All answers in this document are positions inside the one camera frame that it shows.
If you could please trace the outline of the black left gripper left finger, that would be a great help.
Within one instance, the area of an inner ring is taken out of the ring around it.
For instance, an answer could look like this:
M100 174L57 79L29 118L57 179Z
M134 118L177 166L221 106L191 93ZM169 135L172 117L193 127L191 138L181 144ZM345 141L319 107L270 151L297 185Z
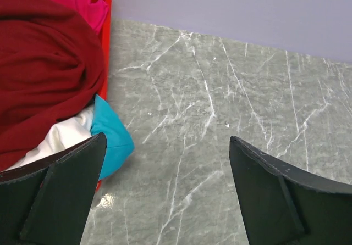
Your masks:
M1 173L1 244L80 244L105 158L99 133Z

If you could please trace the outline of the dark red t shirt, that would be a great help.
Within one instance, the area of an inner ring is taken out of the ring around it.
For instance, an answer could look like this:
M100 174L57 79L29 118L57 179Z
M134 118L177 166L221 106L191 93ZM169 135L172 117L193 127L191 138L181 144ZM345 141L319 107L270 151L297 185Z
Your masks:
M87 106L104 82L98 36L51 0L1 0L1 170Z

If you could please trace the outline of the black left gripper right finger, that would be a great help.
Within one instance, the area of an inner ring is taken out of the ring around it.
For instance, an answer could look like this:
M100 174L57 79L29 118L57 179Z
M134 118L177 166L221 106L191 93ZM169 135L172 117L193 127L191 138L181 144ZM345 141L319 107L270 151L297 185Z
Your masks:
M232 136L229 160L250 244L351 244L351 185Z

